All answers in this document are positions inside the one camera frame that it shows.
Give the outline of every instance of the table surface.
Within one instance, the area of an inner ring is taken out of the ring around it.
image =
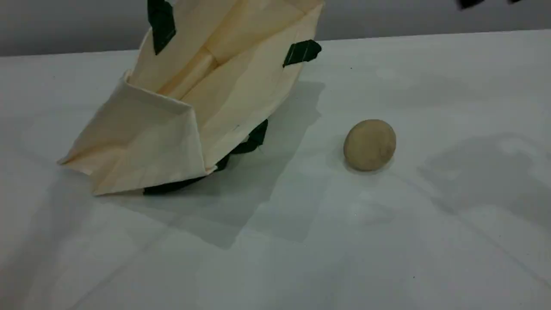
[[[0,58],[0,308],[550,308],[551,30],[321,44],[260,150],[164,197],[55,164],[136,51]]]

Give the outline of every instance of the black object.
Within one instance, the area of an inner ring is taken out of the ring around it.
[[[514,4],[517,2],[520,2],[521,0],[507,0],[510,4]],[[457,0],[457,3],[459,4],[459,8],[461,9],[468,9],[475,7],[479,4],[484,2],[484,0]]]
[[[147,0],[147,15],[153,30],[153,49],[158,55],[176,35],[172,6],[164,0]]]
[[[291,44],[283,67],[303,61],[311,61],[321,52],[321,46],[314,40]]]
[[[233,151],[231,151],[228,155],[226,155],[224,158],[222,158],[222,160],[220,160],[216,164],[217,169],[215,172],[226,169],[226,167],[228,166],[228,162],[230,161],[230,155],[250,153],[256,150],[259,146],[261,146],[264,143],[264,138],[266,136],[267,129],[268,129],[268,120],[265,120],[260,125],[258,125],[253,131],[251,131],[251,133],[249,134],[249,139],[247,139],[246,142],[239,144],[236,148],[234,148]],[[143,194],[144,195],[168,194],[173,191],[181,190],[186,186],[191,185],[204,178],[206,177],[200,177],[196,179],[190,179],[190,180],[185,180],[180,182],[173,182],[173,183],[167,183],[167,184],[162,184],[158,186],[152,186],[149,188],[145,188],[143,190]]]

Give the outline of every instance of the tan ball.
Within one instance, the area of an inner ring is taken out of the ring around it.
[[[347,163],[359,171],[374,171],[386,165],[396,150],[396,134],[382,120],[365,120],[354,126],[344,141]]]

